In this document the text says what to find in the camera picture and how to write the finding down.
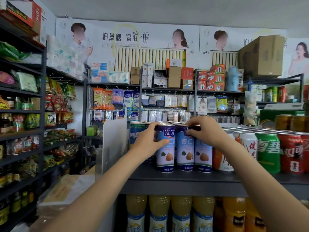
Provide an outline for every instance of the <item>plastic bottle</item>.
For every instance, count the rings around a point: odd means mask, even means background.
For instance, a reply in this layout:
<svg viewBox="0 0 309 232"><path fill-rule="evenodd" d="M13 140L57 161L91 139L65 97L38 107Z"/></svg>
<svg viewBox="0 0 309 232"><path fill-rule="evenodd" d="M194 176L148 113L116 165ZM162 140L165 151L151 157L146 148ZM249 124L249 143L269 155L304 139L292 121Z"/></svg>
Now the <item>plastic bottle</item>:
<svg viewBox="0 0 309 232"><path fill-rule="evenodd" d="M222 232L224 229L224 209L223 197L215 197L216 203L214 206L214 231Z"/></svg>
<svg viewBox="0 0 309 232"><path fill-rule="evenodd" d="M223 197L223 208L225 211L224 232L244 232L245 198Z"/></svg>
<svg viewBox="0 0 309 232"><path fill-rule="evenodd" d="M144 232L145 209L147 195L127 195L126 204L128 211L127 232Z"/></svg>
<svg viewBox="0 0 309 232"><path fill-rule="evenodd" d="M266 231L266 226L261 219L259 213L254 207L252 201L246 198L246 219L245 231L247 232L262 232Z"/></svg>
<svg viewBox="0 0 309 232"><path fill-rule="evenodd" d="M214 197L193 196L193 232L213 231Z"/></svg>
<svg viewBox="0 0 309 232"><path fill-rule="evenodd" d="M171 197L173 210L173 232L190 231L192 196L174 195Z"/></svg>
<svg viewBox="0 0 309 232"><path fill-rule="evenodd" d="M167 232L168 208L170 196L149 195L150 228L149 231Z"/></svg>

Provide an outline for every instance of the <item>hand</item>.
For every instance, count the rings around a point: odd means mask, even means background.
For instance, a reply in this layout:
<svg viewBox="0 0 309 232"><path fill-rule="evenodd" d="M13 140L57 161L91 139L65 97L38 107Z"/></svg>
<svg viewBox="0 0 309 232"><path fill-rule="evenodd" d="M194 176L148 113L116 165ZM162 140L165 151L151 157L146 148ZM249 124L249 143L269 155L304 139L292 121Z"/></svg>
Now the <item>hand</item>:
<svg viewBox="0 0 309 232"><path fill-rule="evenodd" d="M224 144L226 138L230 138L228 134L220 127L220 125L212 117L198 116L190 119L186 125L200 125L201 130L187 130L187 134L197 137L203 143L214 148L219 148Z"/></svg>
<svg viewBox="0 0 309 232"><path fill-rule="evenodd" d="M89 57L92 54L92 46L87 48L86 55Z"/></svg>
<svg viewBox="0 0 309 232"><path fill-rule="evenodd" d="M145 131L140 132L135 143L130 148L130 151L140 156L142 161L151 157L158 149L170 143L169 139L163 139L159 142L154 139L154 136L156 136L155 126L158 124L157 122L152 122Z"/></svg>

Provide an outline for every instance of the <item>right hand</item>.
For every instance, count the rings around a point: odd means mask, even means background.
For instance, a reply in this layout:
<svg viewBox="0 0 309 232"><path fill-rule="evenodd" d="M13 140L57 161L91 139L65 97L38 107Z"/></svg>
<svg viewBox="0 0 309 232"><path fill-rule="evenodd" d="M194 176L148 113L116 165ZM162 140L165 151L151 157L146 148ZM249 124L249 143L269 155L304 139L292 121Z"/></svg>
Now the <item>right hand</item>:
<svg viewBox="0 0 309 232"><path fill-rule="evenodd" d="M93 50L92 46L87 48L86 55L87 55L88 57L92 54L92 50Z"/></svg>
<svg viewBox="0 0 309 232"><path fill-rule="evenodd" d="M214 148L219 148L226 141L226 138L230 138L215 119L209 116L194 117L186 125L200 125L200 131L191 129L187 130L187 134L197 137L203 143Z"/></svg>

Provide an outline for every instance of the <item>blue can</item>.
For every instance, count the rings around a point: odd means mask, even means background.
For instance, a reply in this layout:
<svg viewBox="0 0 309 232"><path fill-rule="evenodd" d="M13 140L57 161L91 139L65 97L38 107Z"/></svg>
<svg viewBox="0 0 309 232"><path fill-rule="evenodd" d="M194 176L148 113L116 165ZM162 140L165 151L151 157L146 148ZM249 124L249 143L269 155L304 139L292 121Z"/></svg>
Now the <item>blue can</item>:
<svg viewBox="0 0 309 232"><path fill-rule="evenodd" d="M139 121L132 121L130 122L130 137L129 137L129 144L130 148L135 143L140 132L145 130L145 124Z"/></svg>
<svg viewBox="0 0 309 232"><path fill-rule="evenodd" d="M169 139L170 143L157 151L157 169L162 173L171 173L174 171L175 159L175 125L159 124L157 140Z"/></svg>
<svg viewBox="0 0 309 232"><path fill-rule="evenodd" d="M194 167L194 137L187 135L192 126L176 125L176 164L182 171L192 171Z"/></svg>

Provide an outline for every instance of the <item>juice bottle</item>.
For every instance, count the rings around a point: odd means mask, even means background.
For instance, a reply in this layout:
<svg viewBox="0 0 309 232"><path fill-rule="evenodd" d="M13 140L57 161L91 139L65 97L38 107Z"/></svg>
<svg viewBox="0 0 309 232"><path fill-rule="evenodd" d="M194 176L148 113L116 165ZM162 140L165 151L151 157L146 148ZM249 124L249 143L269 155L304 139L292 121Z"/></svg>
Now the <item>juice bottle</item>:
<svg viewBox="0 0 309 232"><path fill-rule="evenodd" d="M193 232L213 231L214 197L193 196Z"/></svg>
<svg viewBox="0 0 309 232"><path fill-rule="evenodd" d="M224 229L223 197L215 197L214 231L222 232Z"/></svg>
<svg viewBox="0 0 309 232"><path fill-rule="evenodd" d="M170 196L149 195L150 206L150 228L149 231L167 232L168 208L170 207Z"/></svg>
<svg viewBox="0 0 309 232"><path fill-rule="evenodd" d="M247 232L262 232L266 231L263 220L254 207L252 201L246 198L246 220L245 231Z"/></svg>
<svg viewBox="0 0 309 232"><path fill-rule="evenodd" d="M190 212L192 196L173 195L171 197L173 210L173 232L190 231Z"/></svg>
<svg viewBox="0 0 309 232"><path fill-rule="evenodd" d="M127 232L144 232L145 209L147 195L127 195L126 204L128 211Z"/></svg>
<svg viewBox="0 0 309 232"><path fill-rule="evenodd" d="M245 227L245 198L223 197L225 211L224 232L244 232Z"/></svg>

